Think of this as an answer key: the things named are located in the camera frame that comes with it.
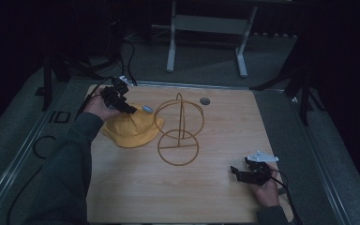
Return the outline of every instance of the white metal stand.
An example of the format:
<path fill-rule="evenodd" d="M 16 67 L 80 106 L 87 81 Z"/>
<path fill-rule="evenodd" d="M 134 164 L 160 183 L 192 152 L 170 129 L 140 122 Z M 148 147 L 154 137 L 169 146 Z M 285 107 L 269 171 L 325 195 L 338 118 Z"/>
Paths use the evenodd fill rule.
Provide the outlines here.
<path fill-rule="evenodd" d="M 171 26 L 171 46 L 169 47 L 168 64 L 166 70 L 174 71 L 174 58 L 176 53 L 175 32 L 176 30 L 189 30 L 200 32 L 214 32 L 222 34 L 242 35 L 242 43 L 235 48 L 236 59 L 239 67 L 239 74 L 246 78 L 248 75 L 245 66 L 244 49 L 247 45 L 250 29 L 253 24 L 257 7 L 254 7 L 248 20 L 224 19 L 213 17 L 200 17 L 176 14 L 176 1 L 172 1 L 172 26 Z"/>

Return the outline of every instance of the person's right hand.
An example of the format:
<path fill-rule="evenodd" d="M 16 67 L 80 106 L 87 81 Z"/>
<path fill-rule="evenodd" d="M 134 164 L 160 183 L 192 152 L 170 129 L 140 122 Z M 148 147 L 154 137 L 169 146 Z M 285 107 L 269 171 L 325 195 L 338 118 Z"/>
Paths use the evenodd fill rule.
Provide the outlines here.
<path fill-rule="evenodd" d="M 104 100 L 101 97 L 101 91 L 103 89 L 99 88 L 96 90 L 94 96 L 90 99 L 87 103 L 86 107 L 84 108 L 84 113 L 93 113 L 101 118 L 102 121 L 107 121 L 108 119 L 118 116 L 121 112 L 117 110 L 110 110 L 104 104 Z"/>
<path fill-rule="evenodd" d="M 277 171 L 272 171 L 271 176 L 276 178 L 278 175 Z M 264 207 L 271 207 L 279 205 L 278 197 L 278 185 L 273 179 L 269 179 L 264 185 L 248 184 L 256 195 L 259 203 Z"/>

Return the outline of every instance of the yellow hat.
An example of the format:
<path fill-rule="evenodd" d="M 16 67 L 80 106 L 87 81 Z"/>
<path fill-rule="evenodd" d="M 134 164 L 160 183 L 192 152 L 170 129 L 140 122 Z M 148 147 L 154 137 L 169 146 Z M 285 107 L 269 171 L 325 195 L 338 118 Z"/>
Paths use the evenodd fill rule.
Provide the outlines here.
<path fill-rule="evenodd" d="M 134 114 L 122 113 L 108 120 L 101 131 L 111 138 L 120 147 L 137 147 L 151 142 L 159 133 L 154 123 L 154 114 L 145 112 L 140 105 L 134 105 L 137 109 Z M 157 117 L 159 128 L 163 126 L 163 119 Z"/>

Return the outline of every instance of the wooden tabletop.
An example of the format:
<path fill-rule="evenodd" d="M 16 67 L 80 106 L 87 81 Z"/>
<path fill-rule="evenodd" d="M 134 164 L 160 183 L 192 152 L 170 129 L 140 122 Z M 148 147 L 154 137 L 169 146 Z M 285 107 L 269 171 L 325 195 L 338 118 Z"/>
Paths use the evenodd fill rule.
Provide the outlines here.
<path fill-rule="evenodd" d="M 246 223 L 255 222 L 261 207 L 230 166 L 245 171 L 246 156 L 262 151 L 273 155 L 253 94 L 246 90 L 129 87 L 127 103 L 157 109 L 180 93 L 184 101 L 185 130 L 200 133 L 198 155 L 186 166 L 173 166 L 158 153 L 158 141 L 173 138 L 159 133 L 153 141 L 135 148 L 116 146 L 101 132 L 92 142 L 93 172 L 87 195 L 88 219 L 101 223 Z M 209 105 L 202 105 L 208 98 Z M 162 131 L 178 129 L 179 109 L 174 104 L 157 116 L 165 120 Z M 191 160 L 195 146 L 161 150 L 169 161 Z M 286 197 L 280 196 L 288 220 L 293 219 Z"/>

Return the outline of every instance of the sleeve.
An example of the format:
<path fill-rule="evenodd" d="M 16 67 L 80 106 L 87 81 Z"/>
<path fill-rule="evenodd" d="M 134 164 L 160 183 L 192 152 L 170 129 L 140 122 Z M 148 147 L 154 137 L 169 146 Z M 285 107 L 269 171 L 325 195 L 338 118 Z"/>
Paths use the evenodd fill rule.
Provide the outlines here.
<path fill-rule="evenodd" d="M 25 224 L 87 224 L 90 147 L 102 125 L 98 116 L 84 112 L 55 142 L 43 165 L 39 190 Z"/>
<path fill-rule="evenodd" d="M 257 219 L 260 225 L 286 225 L 288 219 L 286 219 L 285 213 L 281 206 L 272 206 L 264 208 L 257 212 Z"/>

